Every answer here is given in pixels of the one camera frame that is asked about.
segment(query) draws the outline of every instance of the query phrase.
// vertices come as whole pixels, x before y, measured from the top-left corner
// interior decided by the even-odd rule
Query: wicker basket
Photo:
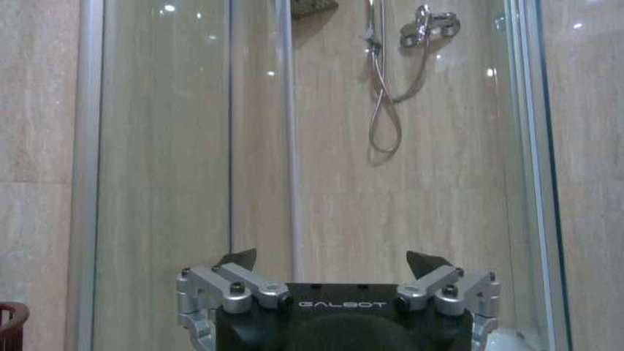
[[[24,323],[29,314],[26,305],[0,302],[0,351],[21,351]]]

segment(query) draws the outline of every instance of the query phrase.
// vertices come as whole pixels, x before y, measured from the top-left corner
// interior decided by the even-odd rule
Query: marble wall
[[[397,105],[404,139],[386,161],[370,157],[368,147],[374,97],[361,40],[366,1],[341,1],[336,10],[294,21],[302,199],[296,254],[305,281],[408,281],[408,249],[445,256],[466,269],[490,269],[502,283],[502,326],[514,327],[518,319],[532,322],[534,313],[517,316],[512,289],[514,279],[530,277],[512,274],[513,264],[526,262],[528,231],[524,193],[509,192],[510,184],[522,184],[514,173],[521,164],[509,166],[521,154],[510,102],[498,101],[509,95],[509,78],[498,82],[494,68],[502,62],[497,74],[509,69],[505,34],[497,39],[493,26],[502,15],[496,2],[429,2],[433,11],[456,12],[462,27],[453,40],[433,44],[421,89]],[[413,1],[386,1],[394,95],[409,87],[422,54],[418,48],[398,50],[398,28],[413,12]],[[378,142],[389,145],[393,136],[384,111]],[[524,257],[510,254],[512,246]],[[532,296],[530,282],[518,289],[516,295]]]
[[[0,1],[0,301],[64,349],[78,1]]]
[[[189,350],[176,274],[228,250],[226,2],[105,18],[93,349]]]
[[[542,1],[572,338],[624,344],[624,2]]]

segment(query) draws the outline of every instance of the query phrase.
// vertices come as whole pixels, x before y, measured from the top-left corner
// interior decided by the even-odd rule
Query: shower hose
[[[370,56],[372,56],[372,68],[374,70],[374,76],[378,84],[378,90],[376,88],[376,107],[374,111],[370,116],[370,120],[368,122],[368,142],[370,143],[372,148],[382,153],[382,154],[393,154],[398,146],[401,145],[401,140],[402,140],[402,127],[401,127],[401,119],[398,118],[397,115],[397,110],[394,104],[398,102],[402,102],[412,96],[412,92],[416,89],[416,85],[420,81],[420,78],[422,76],[422,72],[425,69],[425,63],[426,63],[426,55],[428,55],[428,49],[429,49],[429,33],[426,33],[425,40],[424,40],[424,51],[422,51],[422,58],[420,61],[420,66],[418,66],[418,72],[416,74],[416,78],[412,81],[412,84],[408,88],[408,90],[400,95],[398,97],[392,97],[390,92],[388,90],[388,81],[386,81],[386,75],[385,75],[385,70],[386,70],[386,54],[385,54],[385,47],[386,47],[386,34],[385,34],[385,4],[384,0],[381,0],[381,47],[377,50],[369,50]],[[425,19],[424,26],[428,28],[429,25],[429,17]],[[376,134],[376,129],[377,129],[377,122],[378,122],[378,115],[381,114],[381,107],[382,107],[382,100],[386,100],[389,103],[389,119],[392,121],[392,125],[396,131],[396,139],[389,148],[381,147],[376,140],[374,140],[374,134]]]

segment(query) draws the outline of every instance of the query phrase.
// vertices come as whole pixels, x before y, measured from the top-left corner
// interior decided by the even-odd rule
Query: glass panel
[[[228,248],[225,1],[105,1],[94,350],[188,350],[180,269]]]
[[[373,130],[382,148],[401,134],[393,154],[376,151],[369,140],[380,87],[370,65],[374,46],[362,31],[374,3],[382,41],[382,2],[380,66],[389,95],[409,93],[393,108],[388,101],[381,105]],[[405,251],[440,255],[468,271],[496,272],[502,294],[494,338],[510,340],[518,350],[544,350],[528,111],[517,89],[520,39],[510,26],[516,12],[504,0],[426,1],[440,14],[432,27],[446,30],[445,12],[461,26],[453,37],[432,35],[414,84],[425,50],[400,30],[414,21],[420,3],[337,3],[292,26],[302,217],[296,278],[405,282],[413,279]]]
[[[254,247],[254,271],[292,278],[284,0],[232,0],[232,243]]]

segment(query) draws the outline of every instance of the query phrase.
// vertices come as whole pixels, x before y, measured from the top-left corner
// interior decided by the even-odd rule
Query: shower mixer valve
[[[498,324],[500,285],[441,257],[408,252],[406,284],[270,282],[256,250],[177,276],[177,320],[197,351],[481,351]]]
[[[416,9],[416,19],[401,27],[401,46],[424,46],[429,36],[453,37],[460,29],[457,15],[453,12],[433,13],[429,6]]]

